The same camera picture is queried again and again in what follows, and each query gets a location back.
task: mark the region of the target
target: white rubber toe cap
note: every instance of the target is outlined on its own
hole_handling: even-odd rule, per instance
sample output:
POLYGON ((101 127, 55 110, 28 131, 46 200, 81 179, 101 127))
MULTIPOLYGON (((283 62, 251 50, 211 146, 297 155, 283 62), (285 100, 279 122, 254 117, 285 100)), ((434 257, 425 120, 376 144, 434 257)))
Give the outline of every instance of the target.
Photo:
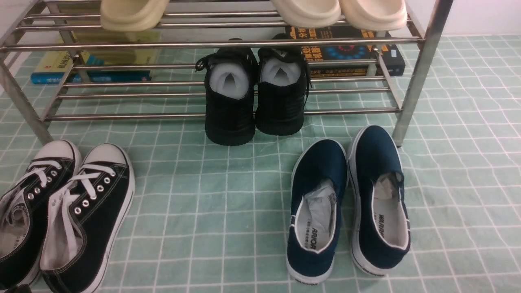
POLYGON ((110 143, 100 144, 93 148, 87 157, 85 157, 85 161, 83 163, 88 164, 100 161, 127 164, 122 149, 110 143))
POLYGON ((74 150, 71 143, 65 140, 55 140, 43 146, 43 148, 36 154, 35 159, 45 157, 66 157, 74 158, 74 150))

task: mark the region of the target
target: shoe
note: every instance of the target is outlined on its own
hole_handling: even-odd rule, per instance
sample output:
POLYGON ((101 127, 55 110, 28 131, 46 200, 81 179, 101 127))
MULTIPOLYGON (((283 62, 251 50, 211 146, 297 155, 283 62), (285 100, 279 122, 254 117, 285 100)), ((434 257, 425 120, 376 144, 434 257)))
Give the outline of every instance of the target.
POLYGON ((407 25, 405 0, 339 0, 350 25, 361 30, 391 31, 407 25))
MULTIPOLYGON (((290 39, 281 33, 274 37, 290 39)), ((257 128, 275 136, 298 132, 304 124, 311 72, 299 47, 260 48, 257 128)))
POLYGON ((341 16, 338 0, 271 0, 289 25, 322 28, 335 24, 341 16))
POLYGON ((241 145, 253 138, 257 67, 255 55, 248 47, 221 48, 197 61, 195 70, 206 68, 205 131, 214 143, 241 145))
POLYGON ((20 286, 13 286, 9 288, 5 293, 31 293, 31 287, 27 284, 22 284, 20 286))
POLYGON ((384 276, 411 247, 400 157, 389 134, 375 125, 360 130, 348 154, 356 208, 353 259, 365 273, 384 276))
POLYGON ((109 31, 136 32, 155 27, 170 0, 102 0, 101 25, 109 31))
POLYGON ((52 141, 1 197, 0 292, 37 280, 49 197, 78 171, 80 161, 80 152, 72 143, 52 141))
POLYGON ((98 288, 134 191, 128 155, 105 143, 51 196, 40 267, 54 293, 92 293, 98 288))
POLYGON ((330 139, 310 146, 293 169, 286 266, 301 283, 323 282, 333 270, 347 172, 344 148, 330 139))

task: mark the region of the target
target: sneaker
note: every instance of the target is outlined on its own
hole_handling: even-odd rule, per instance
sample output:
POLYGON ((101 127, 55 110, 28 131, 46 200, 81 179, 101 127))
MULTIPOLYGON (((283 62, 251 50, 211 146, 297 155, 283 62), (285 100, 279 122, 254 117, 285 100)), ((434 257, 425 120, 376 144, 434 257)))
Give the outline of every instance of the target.
POLYGON ((20 286, 13 286, 9 288, 4 293, 31 293, 31 287, 27 284, 22 284, 20 286))
POLYGON ((333 270, 347 177, 344 148, 330 139, 310 146, 293 169, 286 266, 301 283, 323 282, 333 270))
POLYGON ((105 143, 51 196, 40 267, 53 292, 91 293, 98 288, 134 191, 129 157, 105 143))
POLYGON ((221 48, 197 61, 195 70, 206 68, 205 131, 214 143, 241 145, 253 138, 257 66, 248 47, 221 48))
POLYGON ((0 292, 38 278, 49 197, 78 171, 80 161, 72 143, 52 141, 0 199, 0 292))
MULTIPOLYGON (((281 33, 274 39, 290 39, 281 33)), ((257 128, 275 136, 298 132, 304 124, 304 104, 311 72, 300 47, 260 48, 257 128)))
POLYGON ((375 125, 356 135, 348 154, 356 208, 353 259, 365 273, 384 276, 411 246, 400 157, 389 134, 375 125))

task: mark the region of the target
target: white wall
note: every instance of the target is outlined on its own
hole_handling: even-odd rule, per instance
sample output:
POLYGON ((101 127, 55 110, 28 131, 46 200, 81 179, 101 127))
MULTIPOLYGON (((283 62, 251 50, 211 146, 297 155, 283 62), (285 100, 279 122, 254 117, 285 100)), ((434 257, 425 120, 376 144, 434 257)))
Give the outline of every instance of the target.
MULTIPOLYGON (((427 27, 435 0, 406 0, 427 27)), ((521 0, 454 0, 445 34, 521 34, 521 0)))

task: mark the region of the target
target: slipper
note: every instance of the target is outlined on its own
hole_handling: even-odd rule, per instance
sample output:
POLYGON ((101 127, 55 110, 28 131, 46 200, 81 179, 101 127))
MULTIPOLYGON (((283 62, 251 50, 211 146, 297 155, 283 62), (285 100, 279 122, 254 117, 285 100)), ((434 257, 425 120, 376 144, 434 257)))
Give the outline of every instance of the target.
POLYGON ((170 0, 102 0, 101 25, 110 31, 144 31, 155 27, 170 0))
POLYGON ((289 25, 321 28, 335 24, 341 15, 338 0, 271 0, 289 25))
POLYGON ((350 25, 365 30, 391 31, 407 24, 405 0, 339 0, 350 25))

